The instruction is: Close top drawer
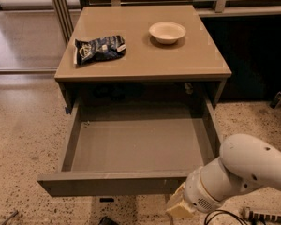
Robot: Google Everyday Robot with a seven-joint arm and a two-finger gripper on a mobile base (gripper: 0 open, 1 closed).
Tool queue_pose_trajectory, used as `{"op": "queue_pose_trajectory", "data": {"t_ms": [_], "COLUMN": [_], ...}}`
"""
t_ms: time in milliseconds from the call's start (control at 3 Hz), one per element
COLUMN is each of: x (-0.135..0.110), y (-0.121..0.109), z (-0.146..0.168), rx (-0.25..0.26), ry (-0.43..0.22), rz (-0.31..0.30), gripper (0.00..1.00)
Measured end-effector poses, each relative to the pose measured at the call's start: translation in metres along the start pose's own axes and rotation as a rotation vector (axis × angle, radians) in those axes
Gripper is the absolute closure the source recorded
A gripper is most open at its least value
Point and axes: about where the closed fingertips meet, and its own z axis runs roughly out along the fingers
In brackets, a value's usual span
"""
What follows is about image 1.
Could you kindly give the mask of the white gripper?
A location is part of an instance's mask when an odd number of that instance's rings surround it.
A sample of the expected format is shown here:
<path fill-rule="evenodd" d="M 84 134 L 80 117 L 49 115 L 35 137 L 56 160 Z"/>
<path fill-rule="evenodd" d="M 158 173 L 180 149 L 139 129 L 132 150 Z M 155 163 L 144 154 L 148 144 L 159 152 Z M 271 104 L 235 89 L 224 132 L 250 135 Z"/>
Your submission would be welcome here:
<path fill-rule="evenodd" d="M 167 214 L 173 218 L 192 218 L 196 209 L 202 213 L 210 213 L 223 205 L 214 199 L 203 185 L 200 178 L 201 170 L 202 167 L 198 167 L 188 175 L 185 183 L 170 196 L 166 205 Z"/>

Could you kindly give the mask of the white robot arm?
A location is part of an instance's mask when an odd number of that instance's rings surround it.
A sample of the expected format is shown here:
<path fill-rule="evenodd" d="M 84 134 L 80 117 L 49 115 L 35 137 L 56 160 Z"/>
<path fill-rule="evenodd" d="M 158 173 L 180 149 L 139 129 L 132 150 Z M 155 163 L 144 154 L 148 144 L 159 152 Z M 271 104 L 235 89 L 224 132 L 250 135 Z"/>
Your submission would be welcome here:
<path fill-rule="evenodd" d="M 221 143 L 216 159 L 187 176 L 166 212 L 175 218 L 211 213 L 225 200 L 263 187 L 281 191 L 281 152 L 254 136 L 234 134 Z"/>

